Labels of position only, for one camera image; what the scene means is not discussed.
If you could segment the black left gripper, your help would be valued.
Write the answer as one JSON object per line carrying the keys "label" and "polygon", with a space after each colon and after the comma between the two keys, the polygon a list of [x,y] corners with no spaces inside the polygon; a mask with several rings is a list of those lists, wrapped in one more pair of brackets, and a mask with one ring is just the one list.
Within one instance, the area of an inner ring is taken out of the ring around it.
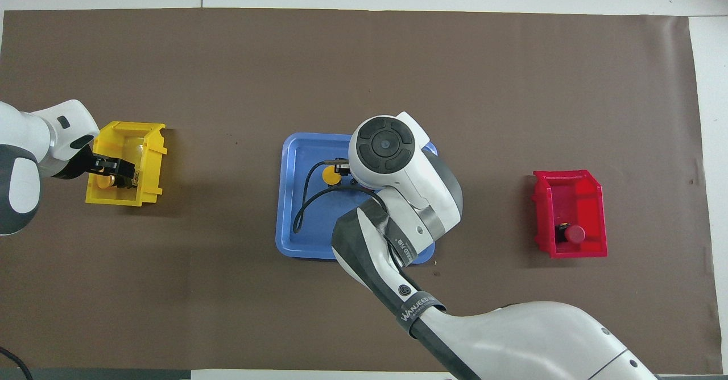
{"label": "black left gripper", "polygon": [[138,171],[133,163],[127,160],[118,162],[117,158],[94,154],[89,144],[78,150],[54,178],[70,180],[83,173],[114,175],[114,187],[117,188],[130,189],[138,185]]}

